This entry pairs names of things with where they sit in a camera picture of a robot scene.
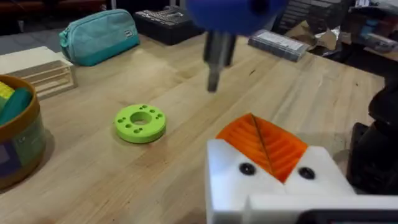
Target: round container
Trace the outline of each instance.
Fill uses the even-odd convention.
[[[35,88],[24,80],[0,75],[13,89],[27,88],[32,93],[29,106],[13,120],[0,126],[0,189],[28,176],[39,164],[45,149],[45,134]]]

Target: black screw head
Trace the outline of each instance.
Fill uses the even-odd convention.
[[[256,168],[248,162],[239,165],[239,170],[244,175],[254,175],[256,173]]]
[[[250,7],[256,15],[263,15],[268,11],[268,0],[250,0]]]
[[[309,167],[301,167],[298,169],[298,174],[304,179],[313,180],[315,179],[315,172]]]

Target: wooden block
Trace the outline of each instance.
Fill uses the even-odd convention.
[[[27,80],[39,99],[77,87],[74,64],[46,47],[1,55],[0,74]]]

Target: hole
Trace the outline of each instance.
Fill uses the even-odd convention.
[[[256,173],[256,168],[248,162],[239,165],[239,170],[244,175],[254,175]]]
[[[145,125],[150,123],[152,116],[145,112],[137,112],[130,116],[130,121],[135,125]]]
[[[300,176],[302,176],[304,179],[307,180],[313,180],[315,179],[315,172],[309,168],[309,167],[301,167],[298,170],[298,173],[300,174]]]

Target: green 3d-printed part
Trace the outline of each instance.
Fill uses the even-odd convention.
[[[164,113],[150,105],[131,105],[114,119],[118,136],[132,143],[148,143],[160,138],[166,130]]]

